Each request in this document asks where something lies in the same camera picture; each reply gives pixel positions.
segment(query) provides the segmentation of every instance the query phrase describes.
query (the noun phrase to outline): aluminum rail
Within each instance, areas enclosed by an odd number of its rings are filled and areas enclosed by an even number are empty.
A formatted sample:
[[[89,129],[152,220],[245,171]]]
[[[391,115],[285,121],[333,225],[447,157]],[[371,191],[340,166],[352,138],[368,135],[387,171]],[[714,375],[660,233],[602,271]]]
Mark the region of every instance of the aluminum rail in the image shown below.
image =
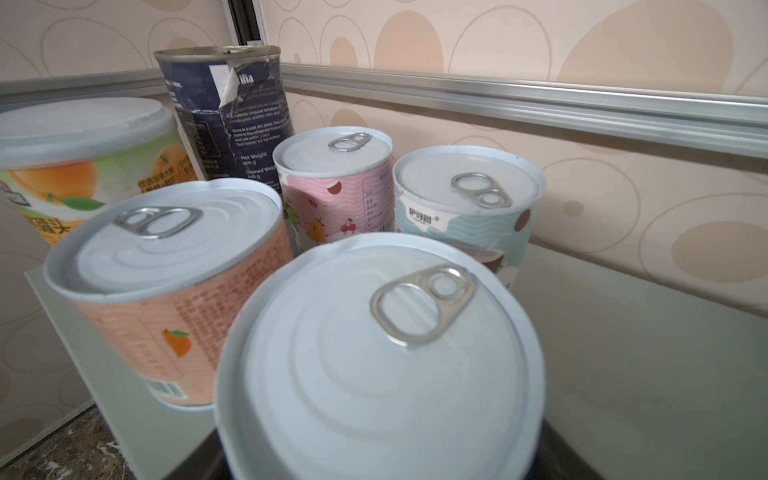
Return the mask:
[[[287,88],[768,159],[768,98],[283,65]],[[159,70],[0,84],[0,111],[165,93]]]

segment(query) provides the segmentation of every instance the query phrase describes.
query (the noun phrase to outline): can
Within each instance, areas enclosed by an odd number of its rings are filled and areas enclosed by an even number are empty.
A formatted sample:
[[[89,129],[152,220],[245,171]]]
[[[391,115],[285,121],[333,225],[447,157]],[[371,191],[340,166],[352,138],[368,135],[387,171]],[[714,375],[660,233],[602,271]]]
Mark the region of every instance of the can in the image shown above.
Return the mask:
[[[178,48],[154,57],[206,178],[250,178],[279,193],[272,151],[293,135],[280,48]]]
[[[394,175],[396,231],[450,243],[512,288],[547,187],[538,167],[494,148],[451,145],[404,155]]]
[[[288,221],[306,251],[394,224],[392,138],[363,127],[293,136],[274,151]]]
[[[160,401],[205,406],[237,312],[292,258],[282,208],[240,178],[152,191],[64,238],[43,275]]]
[[[52,246],[127,198],[196,179],[159,101],[88,98],[0,114],[0,195]]]
[[[429,238],[367,233],[297,257],[243,306],[214,417],[236,480],[519,480],[544,375],[490,270]]]

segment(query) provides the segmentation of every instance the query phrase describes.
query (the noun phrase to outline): cherry illustration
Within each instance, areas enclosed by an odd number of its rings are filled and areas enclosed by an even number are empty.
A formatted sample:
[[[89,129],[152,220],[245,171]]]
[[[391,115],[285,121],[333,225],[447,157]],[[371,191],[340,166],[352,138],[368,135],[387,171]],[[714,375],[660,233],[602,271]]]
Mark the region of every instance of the cherry illustration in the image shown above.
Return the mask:
[[[344,232],[346,235],[347,232],[355,233],[355,229],[357,228],[357,225],[352,223],[352,219],[348,218],[346,219],[346,222],[341,226],[341,231]]]

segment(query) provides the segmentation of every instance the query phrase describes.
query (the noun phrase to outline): brand logo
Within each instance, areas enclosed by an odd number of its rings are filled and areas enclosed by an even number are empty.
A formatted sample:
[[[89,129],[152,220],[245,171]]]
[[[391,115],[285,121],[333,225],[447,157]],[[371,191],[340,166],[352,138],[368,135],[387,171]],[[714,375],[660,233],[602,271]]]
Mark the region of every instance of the brand logo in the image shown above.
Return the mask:
[[[411,217],[417,219],[418,221],[420,221],[422,223],[432,223],[432,217],[430,217],[429,215],[425,215],[425,214],[421,213],[418,210],[414,210],[412,208],[409,208],[408,209],[408,215],[410,215]]]

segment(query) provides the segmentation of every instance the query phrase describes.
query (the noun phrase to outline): can label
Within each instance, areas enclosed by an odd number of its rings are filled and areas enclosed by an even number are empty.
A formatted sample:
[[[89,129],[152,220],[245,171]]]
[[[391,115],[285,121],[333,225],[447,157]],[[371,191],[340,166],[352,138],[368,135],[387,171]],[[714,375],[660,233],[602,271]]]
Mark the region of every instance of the can label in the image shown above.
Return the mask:
[[[440,240],[488,267],[511,290],[531,237],[536,206],[509,215],[475,217],[435,210],[395,188],[395,229]]]
[[[285,223],[226,272],[177,292],[135,302],[75,302],[164,402],[213,401],[214,376],[230,326],[251,293],[293,259]]]
[[[196,179],[174,130],[114,154],[50,167],[0,170],[0,194],[53,246],[76,226],[123,200]]]
[[[280,192],[272,151],[293,135],[280,61],[159,63],[206,178],[249,178]]]
[[[356,233],[392,231],[391,158],[347,177],[306,178],[281,172],[280,183],[286,215],[301,250]]]

